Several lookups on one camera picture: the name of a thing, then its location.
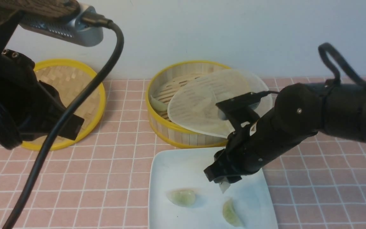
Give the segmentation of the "right black Piper robot arm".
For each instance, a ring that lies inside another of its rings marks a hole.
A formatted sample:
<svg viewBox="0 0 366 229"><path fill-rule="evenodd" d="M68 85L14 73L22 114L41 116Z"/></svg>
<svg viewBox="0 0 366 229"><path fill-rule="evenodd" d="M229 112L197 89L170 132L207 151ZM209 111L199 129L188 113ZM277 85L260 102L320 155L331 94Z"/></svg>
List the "right black Piper robot arm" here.
<svg viewBox="0 0 366 229"><path fill-rule="evenodd" d="M259 116L253 107L271 93L250 92L216 103L234 132L204 170L210 182L236 183L318 132L366 143L366 81L293 84L277 92L274 106Z"/></svg>

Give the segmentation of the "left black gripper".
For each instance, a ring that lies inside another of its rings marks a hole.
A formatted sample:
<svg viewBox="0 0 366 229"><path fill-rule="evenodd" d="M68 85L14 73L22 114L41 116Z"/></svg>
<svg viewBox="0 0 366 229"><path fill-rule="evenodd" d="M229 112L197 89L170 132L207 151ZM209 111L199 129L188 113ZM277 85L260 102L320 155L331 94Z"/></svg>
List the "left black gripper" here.
<svg viewBox="0 0 366 229"><path fill-rule="evenodd" d="M35 62L0 53L0 145L13 149L48 135L66 110L58 91L36 78Z"/></svg>

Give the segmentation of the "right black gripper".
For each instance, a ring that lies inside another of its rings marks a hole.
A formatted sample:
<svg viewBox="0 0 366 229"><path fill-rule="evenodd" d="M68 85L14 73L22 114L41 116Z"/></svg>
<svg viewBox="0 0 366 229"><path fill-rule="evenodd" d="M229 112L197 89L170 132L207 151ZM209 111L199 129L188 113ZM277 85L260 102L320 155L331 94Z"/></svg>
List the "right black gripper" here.
<svg viewBox="0 0 366 229"><path fill-rule="evenodd" d="M236 183L307 138L306 130L292 126L276 110L267 112L254 126L255 133L250 134L251 128L245 127L215 154L214 162L204 170L208 181L217 184L226 179L230 184Z"/></svg>

